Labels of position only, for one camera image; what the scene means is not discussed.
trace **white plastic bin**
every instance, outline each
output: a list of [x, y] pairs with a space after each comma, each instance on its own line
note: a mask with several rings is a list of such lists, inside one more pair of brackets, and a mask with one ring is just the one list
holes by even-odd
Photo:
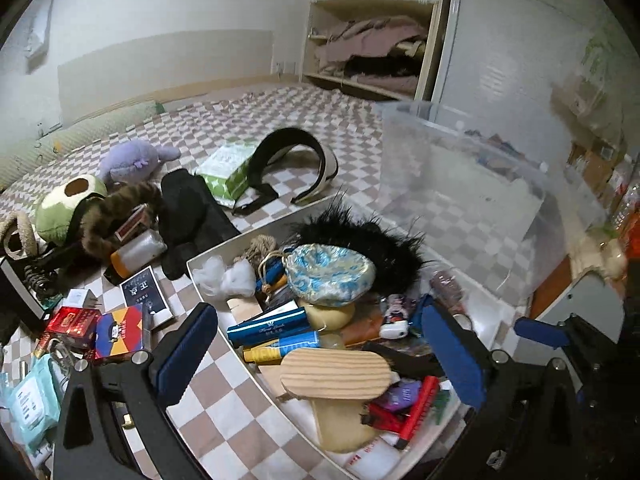
[[[316, 216], [320, 214], [322, 211], [324, 211], [324, 209], [328, 207], [328, 205], [331, 203], [331, 200], [334, 200], [334, 198], [329, 197], [325, 198], [324, 200], [320, 200], [312, 205], [309, 205], [274, 222], [271, 222], [270, 224], [239, 235], [236, 238], [224, 242], [218, 247], [212, 248], [209, 251], [206, 251], [199, 256], [192, 258], [187, 263], [190, 276], [193, 277], [193, 270], [202, 268], [204, 261], [206, 261], [210, 256], [219, 255], [227, 265], [231, 265], [233, 263], [233, 259], [241, 254], [245, 249], [247, 249], [249, 246], [249, 241], [258, 234], [272, 235], [276, 237], [276, 239], [280, 242], [286, 240], [286, 238], [290, 234], [290, 229], [293, 224], [303, 221], [309, 216]], [[351, 207], [352, 213], [354, 213], [354, 215], [356, 216], [361, 215], [370, 217], [376, 214], [370, 208], [361, 206], [356, 202], [350, 200], [348, 197], [345, 197], [343, 200], [348, 206]], [[383, 228], [395, 227], [392, 222], [388, 222], [384, 217], [382, 217], [380, 221]], [[439, 257], [427, 246], [422, 247], [422, 252], [424, 253], [423, 255], [425, 259], [427, 260]], [[466, 307], [468, 310], [468, 314], [473, 321], [474, 329], [478, 333], [478, 336], [484, 343], [484, 345], [487, 346], [487, 348], [491, 348], [494, 343], [498, 326], [500, 325], [500, 320], [504, 316], [504, 310], [509, 309], [510, 307], [494, 298], [491, 294], [487, 293], [487, 291], [483, 290], [463, 273], [456, 271], [456, 278], [468, 294]], [[231, 344], [226, 339], [225, 332], [227, 327], [235, 325], [236, 322], [233, 319], [228, 306], [223, 301], [215, 301], [212, 298], [208, 297], [197, 283], [194, 284], [196, 285], [196, 290], [198, 291], [200, 299], [212, 304], [218, 311], [220, 328], [217, 337], [224, 338], [229, 345], [229, 348], [232, 348]], [[430, 288], [428, 283], [428, 276], [426, 273], [423, 276], [423, 280], [420, 286], [423, 292], [428, 291]], [[291, 399], [281, 401], [274, 398], [273, 394], [270, 392], [266, 384], [262, 382], [261, 376], [257, 372], [255, 365], [246, 364], [242, 360], [239, 352], [236, 352], [236, 355], [238, 356], [238, 360], [248, 370], [251, 378], [263, 391], [264, 395], [269, 398], [270, 401], [278, 409], [280, 409], [280, 411], [293, 423], [300, 434], [303, 435], [309, 442], [311, 442], [312, 445], [315, 446], [322, 455], [331, 460], [339, 470], [341, 470], [351, 478], [355, 478], [344, 469], [344, 464], [346, 463], [346, 460], [352, 455], [351, 453], [337, 454], [323, 452], [322, 450], [317, 448], [318, 434], [316, 432], [316, 425], [310, 403], [307, 400]], [[421, 459], [421, 457], [423, 457], [425, 453], [427, 453], [433, 443], [440, 436], [440, 433], [447, 427], [459, 407], [460, 400], [455, 395], [455, 392], [452, 392], [452, 397], [446, 407], [442, 423], [439, 426], [422, 426], [412, 439], [410, 446], [406, 450], [404, 450], [404, 452], [402, 452], [400, 462], [396, 465], [392, 472], [385, 477], [385, 480], [399, 480], [402, 478], [402, 476], [409, 472], [413, 468], [413, 466]]]

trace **sliding closet door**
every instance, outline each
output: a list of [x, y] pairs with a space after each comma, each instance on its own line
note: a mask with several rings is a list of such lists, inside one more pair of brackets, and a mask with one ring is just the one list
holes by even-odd
[[580, 59], [589, 31], [539, 0], [453, 0], [449, 20], [434, 100], [532, 160], [565, 161], [571, 136], [551, 109], [552, 83]]

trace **black headband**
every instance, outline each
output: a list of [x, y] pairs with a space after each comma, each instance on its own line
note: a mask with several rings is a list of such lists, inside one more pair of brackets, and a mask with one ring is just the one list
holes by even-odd
[[247, 183], [260, 195], [253, 202], [234, 208], [233, 215], [246, 216], [278, 198], [278, 193], [262, 181], [262, 174], [270, 164], [281, 159], [296, 146], [308, 146], [320, 159], [318, 178], [299, 195], [291, 199], [297, 204], [305, 198], [320, 193], [338, 174], [338, 160], [331, 148], [320, 143], [313, 135], [300, 128], [282, 128], [267, 135], [255, 150], [247, 167]]

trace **brown fur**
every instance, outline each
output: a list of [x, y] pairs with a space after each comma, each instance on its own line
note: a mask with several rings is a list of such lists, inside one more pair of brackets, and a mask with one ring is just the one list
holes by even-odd
[[149, 182], [141, 182], [134, 186], [125, 186], [115, 193], [97, 200], [82, 216], [82, 246], [85, 252], [99, 260], [109, 261], [111, 253], [117, 246], [107, 238], [111, 225], [115, 221], [124, 222], [131, 210], [139, 204], [147, 203], [158, 213], [163, 205], [162, 195], [158, 186]]

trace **purple package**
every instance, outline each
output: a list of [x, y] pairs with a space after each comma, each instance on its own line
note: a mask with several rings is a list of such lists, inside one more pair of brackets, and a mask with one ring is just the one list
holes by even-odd
[[421, 386], [420, 381], [402, 379], [398, 386], [392, 386], [373, 402], [390, 412], [399, 412], [416, 403]]

